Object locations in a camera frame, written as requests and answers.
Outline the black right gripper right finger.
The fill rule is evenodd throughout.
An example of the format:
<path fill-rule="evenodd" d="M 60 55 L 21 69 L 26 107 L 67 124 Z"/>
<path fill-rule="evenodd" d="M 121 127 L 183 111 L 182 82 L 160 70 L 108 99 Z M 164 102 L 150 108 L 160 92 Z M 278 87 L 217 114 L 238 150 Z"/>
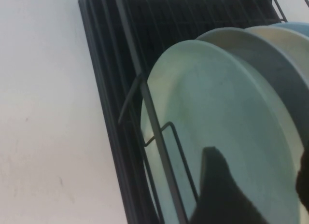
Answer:
<path fill-rule="evenodd" d="M 309 151 L 305 150 L 300 160 L 300 170 L 295 185 L 298 197 L 304 207 L 309 206 Z"/>

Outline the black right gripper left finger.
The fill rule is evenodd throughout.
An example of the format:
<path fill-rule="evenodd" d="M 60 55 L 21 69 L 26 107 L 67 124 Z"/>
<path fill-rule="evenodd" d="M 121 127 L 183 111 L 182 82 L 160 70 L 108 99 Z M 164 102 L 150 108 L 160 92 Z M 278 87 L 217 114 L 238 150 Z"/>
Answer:
<path fill-rule="evenodd" d="M 216 147 L 202 151 L 200 195 L 191 224 L 266 224 L 267 220 L 233 179 Z"/>

